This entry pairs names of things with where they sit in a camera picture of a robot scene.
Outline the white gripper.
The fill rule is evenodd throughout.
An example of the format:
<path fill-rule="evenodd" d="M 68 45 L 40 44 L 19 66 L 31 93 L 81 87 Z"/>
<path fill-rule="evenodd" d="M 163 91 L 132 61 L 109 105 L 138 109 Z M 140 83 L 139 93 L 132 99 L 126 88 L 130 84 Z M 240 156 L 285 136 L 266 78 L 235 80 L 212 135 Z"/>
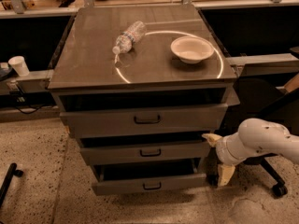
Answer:
<path fill-rule="evenodd" d="M 235 172 L 235 166 L 246 158 L 246 150 L 238 133 L 223 138 L 214 133 L 203 133 L 202 137 L 208 141 L 211 147 L 216 147 L 217 156 L 224 163 L 218 165 L 218 186 L 224 187 L 230 182 Z"/>

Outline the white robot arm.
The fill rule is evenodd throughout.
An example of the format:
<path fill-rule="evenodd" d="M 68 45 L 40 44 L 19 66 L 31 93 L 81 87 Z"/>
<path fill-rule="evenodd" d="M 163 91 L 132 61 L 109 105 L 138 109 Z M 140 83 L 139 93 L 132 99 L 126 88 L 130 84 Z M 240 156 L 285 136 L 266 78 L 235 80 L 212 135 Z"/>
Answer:
<path fill-rule="evenodd" d="M 218 165 L 219 187 L 226 186 L 235 172 L 235 167 L 248 158 L 276 154 L 293 163 L 299 163 L 299 137 L 275 122 L 245 119 L 234 134 L 220 136 L 204 133 L 203 137 L 211 147 L 216 148 L 221 162 Z"/>

